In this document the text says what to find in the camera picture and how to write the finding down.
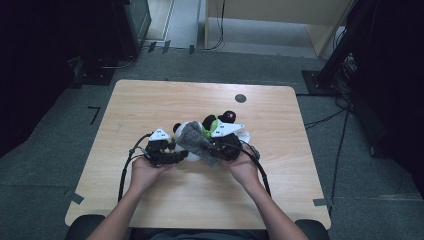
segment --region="table top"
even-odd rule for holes
[[[243,94],[244,103],[235,100]],[[161,127],[232,110],[261,154],[274,201],[292,219],[331,222],[294,90],[282,86],[120,80],[115,86],[76,193],[68,225],[116,206],[122,168],[137,140]],[[147,139],[140,146],[145,147]],[[128,169],[124,192],[131,179]],[[220,164],[182,161],[143,196],[130,227],[265,229],[252,199]]]

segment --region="black tape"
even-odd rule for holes
[[[96,114],[94,114],[93,119],[91,120],[90,125],[93,125],[94,121],[96,121],[97,115],[99,115],[100,112],[100,107],[92,107],[92,106],[88,106],[89,109],[97,109]]]
[[[188,54],[193,54],[194,53],[194,45],[190,45],[190,50],[188,51]]]
[[[163,46],[162,54],[168,53],[169,45],[171,44],[171,40],[165,42],[165,46]]]
[[[327,200],[325,198],[314,199],[313,201],[314,201],[315,207],[327,205]]]
[[[84,198],[81,197],[80,195],[78,195],[77,193],[75,193],[72,190],[68,190],[65,192],[65,196],[69,199],[71,199],[73,202],[75,202],[76,204],[80,205],[82,203],[82,201],[84,201]]]
[[[156,47],[156,42],[152,42],[149,46],[149,52],[153,52],[155,50]]]

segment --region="black controller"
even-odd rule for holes
[[[174,164],[181,162],[187,157],[188,151],[167,152],[166,150],[175,149],[175,143],[167,140],[149,141],[146,146],[145,158],[154,167],[159,167],[164,164]]]

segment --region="floor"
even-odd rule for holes
[[[149,6],[152,26],[146,43],[156,41],[158,46],[163,46],[165,41],[171,41],[170,46],[175,48],[189,48],[190,45],[205,48],[205,0],[151,0]],[[207,47],[211,48],[220,38],[220,20],[209,18],[208,21]],[[223,25],[224,41],[215,51],[317,57],[303,24],[224,19]],[[336,36],[343,29],[339,28]],[[328,59],[332,51],[333,46],[329,44],[322,58]]]

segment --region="person's right hand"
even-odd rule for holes
[[[254,153],[248,148],[244,147],[248,153],[254,156]],[[258,177],[258,169],[256,168],[250,157],[244,152],[240,152],[240,155],[236,160],[233,161],[221,161],[222,165],[230,170],[233,177],[239,182],[244,188],[260,184]]]

